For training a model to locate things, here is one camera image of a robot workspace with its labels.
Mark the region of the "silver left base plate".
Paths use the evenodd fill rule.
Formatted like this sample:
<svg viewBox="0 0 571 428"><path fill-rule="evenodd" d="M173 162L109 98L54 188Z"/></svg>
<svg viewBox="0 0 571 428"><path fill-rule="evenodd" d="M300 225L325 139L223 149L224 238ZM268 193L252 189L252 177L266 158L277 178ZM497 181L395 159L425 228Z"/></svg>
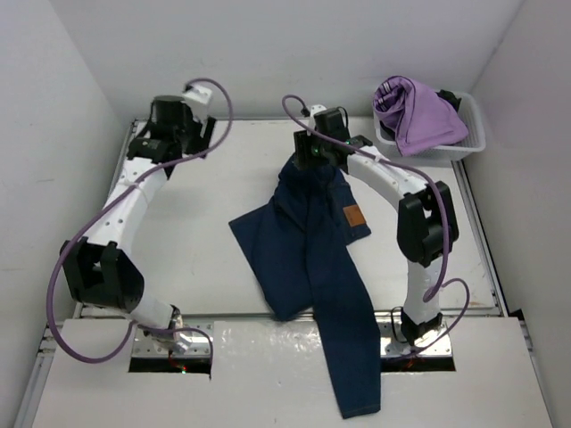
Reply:
<svg viewBox="0 0 571 428"><path fill-rule="evenodd" d="M133 358L209 358L214 324L184 325L185 331L174 334L149 333L138 329L133 341Z"/></svg>

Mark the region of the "purple folded garment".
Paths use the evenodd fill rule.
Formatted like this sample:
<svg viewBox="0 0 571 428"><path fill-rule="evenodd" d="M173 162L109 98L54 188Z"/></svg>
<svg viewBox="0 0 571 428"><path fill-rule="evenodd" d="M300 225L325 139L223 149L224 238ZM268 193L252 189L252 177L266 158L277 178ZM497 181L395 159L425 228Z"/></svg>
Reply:
<svg viewBox="0 0 571 428"><path fill-rule="evenodd" d="M393 76L374 93L373 111L401 155L456 144L468 136L457 112L437 92L414 79Z"/></svg>

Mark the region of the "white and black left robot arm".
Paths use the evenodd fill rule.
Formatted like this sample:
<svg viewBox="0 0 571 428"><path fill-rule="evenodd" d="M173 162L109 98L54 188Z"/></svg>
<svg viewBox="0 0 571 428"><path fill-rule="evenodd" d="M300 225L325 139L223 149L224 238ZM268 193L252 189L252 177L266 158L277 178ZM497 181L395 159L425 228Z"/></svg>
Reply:
<svg viewBox="0 0 571 428"><path fill-rule="evenodd" d="M131 247L153 197L170 179L174 161L209 147L216 120L209 116L212 91L192 86L182 95L157 95L145 126L130 141L122 170L105 207L108 210L62 264L73 300L109 309L136 321L159 346L182 354L192 335L182 333L179 310L145 288L131 260Z"/></svg>

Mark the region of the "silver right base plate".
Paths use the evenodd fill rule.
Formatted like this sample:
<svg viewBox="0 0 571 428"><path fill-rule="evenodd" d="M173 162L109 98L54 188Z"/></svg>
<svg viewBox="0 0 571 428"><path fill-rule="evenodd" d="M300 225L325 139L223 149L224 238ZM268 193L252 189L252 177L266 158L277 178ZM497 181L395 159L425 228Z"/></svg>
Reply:
<svg viewBox="0 0 571 428"><path fill-rule="evenodd" d="M444 319L438 327L424 333L413 345L405 342L401 332L400 311L376 315L380 331L380 356L382 359L400 357L451 358L453 356L448 324Z"/></svg>

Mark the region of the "dark blue denim trousers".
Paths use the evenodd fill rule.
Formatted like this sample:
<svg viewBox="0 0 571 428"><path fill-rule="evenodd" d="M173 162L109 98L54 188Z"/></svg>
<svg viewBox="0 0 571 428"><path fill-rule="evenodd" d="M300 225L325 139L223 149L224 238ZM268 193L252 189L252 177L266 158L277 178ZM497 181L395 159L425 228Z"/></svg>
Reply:
<svg viewBox="0 0 571 428"><path fill-rule="evenodd" d="M371 234L340 169L289 158L269 201L229 227L281 321L310 309L344 419L381 408L380 331L347 247Z"/></svg>

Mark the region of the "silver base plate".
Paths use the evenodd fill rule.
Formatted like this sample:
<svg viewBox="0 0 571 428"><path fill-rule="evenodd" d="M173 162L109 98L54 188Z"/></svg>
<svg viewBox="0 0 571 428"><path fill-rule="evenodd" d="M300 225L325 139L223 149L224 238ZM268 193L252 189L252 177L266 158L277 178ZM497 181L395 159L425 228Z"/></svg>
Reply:
<svg viewBox="0 0 571 428"><path fill-rule="evenodd" d="M209 358L214 324L184 325L185 331L174 334L149 333L138 329L133 341L133 358Z"/></svg>
<svg viewBox="0 0 571 428"><path fill-rule="evenodd" d="M424 333L413 345L405 342L401 332L400 311L376 315L380 331L380 356L382 359L400 357L451 358L453 356L448 324L444 319L438 327Z"/></svg>

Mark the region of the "white plastic basket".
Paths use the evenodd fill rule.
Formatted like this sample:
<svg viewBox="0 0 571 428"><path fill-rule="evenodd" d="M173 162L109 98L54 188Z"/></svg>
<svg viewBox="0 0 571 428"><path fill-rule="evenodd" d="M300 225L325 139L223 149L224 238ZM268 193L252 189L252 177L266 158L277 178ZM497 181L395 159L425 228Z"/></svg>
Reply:
<svg viewBox="0 0 571 428"><path fill-rule="evenodd" d="M452 145L439 145L414 156L403 157L382 123L373 115L378 150L389 160L414 166L446 166L451 162L462 161L468 155L481 152L486 147L483 116L475 98L468 93L448 91L445 95L458 105L457 114L468 130L468 136Z"/></svg>

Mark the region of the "black garment in basket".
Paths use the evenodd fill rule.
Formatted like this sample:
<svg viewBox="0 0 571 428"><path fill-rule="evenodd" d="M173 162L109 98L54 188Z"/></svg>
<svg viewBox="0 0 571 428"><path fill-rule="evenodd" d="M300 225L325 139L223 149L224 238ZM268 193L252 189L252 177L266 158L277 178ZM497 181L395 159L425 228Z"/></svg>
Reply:
<svg viewBox="0 0 571 428"><path fill-rule="evenodd" d="M436 93L439 98L446 101L455 111L459 111L462 98L457 97L452 91L441 89Z"/></svg>

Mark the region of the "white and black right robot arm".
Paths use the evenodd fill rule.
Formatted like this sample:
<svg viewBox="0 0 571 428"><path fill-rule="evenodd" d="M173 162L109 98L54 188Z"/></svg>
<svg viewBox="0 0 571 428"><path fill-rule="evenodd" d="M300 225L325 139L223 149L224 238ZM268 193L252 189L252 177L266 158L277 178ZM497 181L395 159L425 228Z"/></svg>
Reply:
<svg viewBox="0 0 571 428"><path fill-rule="evenodd" d="M388 160L364 136L332 144L307 131L294 133L299 169L333 166L359 179L397 213L396 240L408 263L408 288L401 309L401 336L416 348L442 324L439 301L448 255L459 237L450 188L420 170Z"/></svg>

